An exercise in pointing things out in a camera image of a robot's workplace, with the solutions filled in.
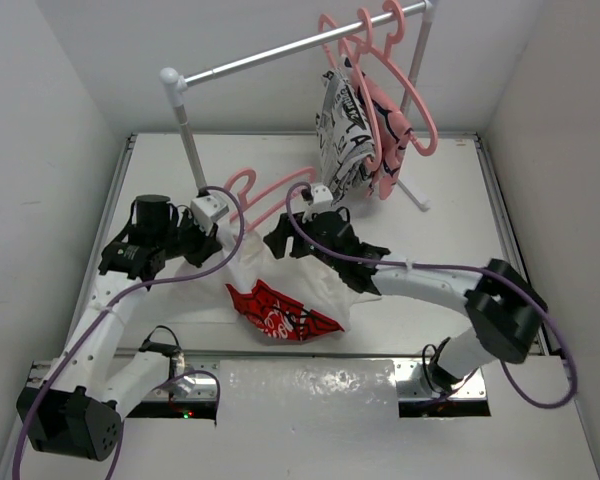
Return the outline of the white red print t-shirt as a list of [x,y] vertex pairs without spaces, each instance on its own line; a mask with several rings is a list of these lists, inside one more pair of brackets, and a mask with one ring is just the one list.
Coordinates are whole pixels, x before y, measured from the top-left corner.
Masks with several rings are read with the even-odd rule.
[[351,329],[356,305],[378,297],[357,293],[313,256],[276,259],[255,231],[218,271],[168,288],[175,324],[236,324],[278,343],[304,343]]

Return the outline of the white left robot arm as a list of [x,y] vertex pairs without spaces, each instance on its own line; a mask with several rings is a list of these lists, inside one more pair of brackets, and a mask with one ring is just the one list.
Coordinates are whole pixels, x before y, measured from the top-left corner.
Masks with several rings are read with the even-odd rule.
[[16,407],[23,422],[17,450],[103,461],[114,451],[126,417],[175,375],[181,350],[145,343],[131,362],[109,373],[118,344],[167,261],[201,266],[221,249],[217,223],[227,203],[207,190],[179,210],[164,195],[137,196],[121,231],[101,253],[91,298],[60,357]]

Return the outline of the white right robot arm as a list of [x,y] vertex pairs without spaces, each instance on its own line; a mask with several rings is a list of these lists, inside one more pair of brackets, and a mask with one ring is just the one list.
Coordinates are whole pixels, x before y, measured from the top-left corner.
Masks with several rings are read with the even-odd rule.
[[452,393],[455,385],[494,361],[522,364],[547,310],[544,300],[506,261],[475,271],[417,269],[385,247],[361,241],[346,208],[317,214],[280,215],[264,238],[273,256],[313,256],[358,293],[407,297],[467,317],[469,328],[444,339],[419,369],[424,396]]

